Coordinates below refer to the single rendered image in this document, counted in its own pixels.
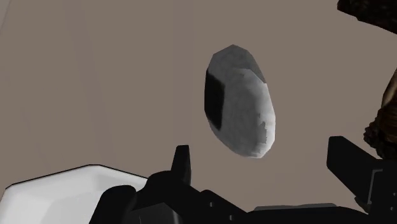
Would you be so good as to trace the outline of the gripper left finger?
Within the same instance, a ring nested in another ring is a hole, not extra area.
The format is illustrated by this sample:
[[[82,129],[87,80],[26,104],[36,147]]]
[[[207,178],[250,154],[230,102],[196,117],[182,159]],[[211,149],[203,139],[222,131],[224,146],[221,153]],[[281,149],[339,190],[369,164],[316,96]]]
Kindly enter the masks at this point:
[[[191,186],[190,148],[176,147],[172,166],[145,186],[107,189],[89,224],[246,224],[246,212],[210,190]]]

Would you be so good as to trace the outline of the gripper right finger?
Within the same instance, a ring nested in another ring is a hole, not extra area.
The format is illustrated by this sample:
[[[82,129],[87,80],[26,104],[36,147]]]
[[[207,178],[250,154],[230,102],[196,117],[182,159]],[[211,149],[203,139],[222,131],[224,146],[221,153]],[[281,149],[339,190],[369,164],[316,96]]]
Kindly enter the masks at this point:
[[[397,162],[371,156],[343,136],[328,140],[327,168],[375,219],[397,219]]]

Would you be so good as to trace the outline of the brown knobbly figure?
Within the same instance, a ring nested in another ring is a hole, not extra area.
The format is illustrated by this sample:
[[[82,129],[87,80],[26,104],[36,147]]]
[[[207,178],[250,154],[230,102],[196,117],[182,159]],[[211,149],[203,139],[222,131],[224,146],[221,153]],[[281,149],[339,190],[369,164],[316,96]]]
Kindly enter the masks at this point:
[[[377,116],[365,128],[363,140],[382,159],[397,161],[397,68],[383,93]]]

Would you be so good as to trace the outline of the white angular basin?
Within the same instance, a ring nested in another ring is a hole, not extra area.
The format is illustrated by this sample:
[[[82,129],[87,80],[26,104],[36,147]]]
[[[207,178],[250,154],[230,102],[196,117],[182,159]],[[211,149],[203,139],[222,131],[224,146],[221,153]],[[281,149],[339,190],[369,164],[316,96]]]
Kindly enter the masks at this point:
[[[84,165],[7,187],[0,224],[88,224],[102,193],[117,185],[140,190],[146,178],[103,165]]]

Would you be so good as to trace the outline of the grey and black oval object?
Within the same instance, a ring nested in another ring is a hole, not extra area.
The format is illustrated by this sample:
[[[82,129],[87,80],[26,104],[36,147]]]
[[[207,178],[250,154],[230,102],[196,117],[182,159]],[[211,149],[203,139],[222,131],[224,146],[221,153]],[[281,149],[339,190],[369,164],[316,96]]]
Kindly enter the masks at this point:
[[[230,45],[205,71],[204,111],[214,135],[232,152],[261,158],[275,141],[275,111],[268,84],[250,52]]]

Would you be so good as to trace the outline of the dark brown rough object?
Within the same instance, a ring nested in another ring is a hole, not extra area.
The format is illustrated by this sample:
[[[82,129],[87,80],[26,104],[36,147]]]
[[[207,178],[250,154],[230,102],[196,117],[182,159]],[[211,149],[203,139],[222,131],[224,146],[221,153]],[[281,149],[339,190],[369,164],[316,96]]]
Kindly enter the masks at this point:
[[[337,10],[397,34],[397,0],[338,0]]]

